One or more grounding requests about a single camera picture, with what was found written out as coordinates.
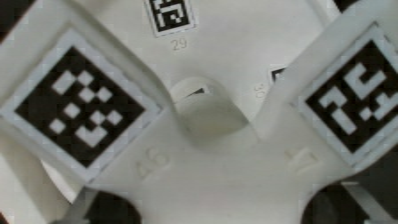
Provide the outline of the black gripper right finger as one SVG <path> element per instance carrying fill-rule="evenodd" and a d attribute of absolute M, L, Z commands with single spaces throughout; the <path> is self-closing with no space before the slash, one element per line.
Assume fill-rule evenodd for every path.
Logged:
<path fill-rule="evenodd" d="M 300 224 L 398 224 L 398 212 L 357 182 L 339 182 L 314 194 Z"/>

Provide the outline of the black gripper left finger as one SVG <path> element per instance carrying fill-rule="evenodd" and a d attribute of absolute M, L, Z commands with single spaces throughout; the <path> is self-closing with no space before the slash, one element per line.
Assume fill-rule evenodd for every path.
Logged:
<path fill-rule="evenodd" d="M 133 204 L 122 197 L 92 188 L 83 188 L 55 224 L 142 224 L 142 217 Z"/>

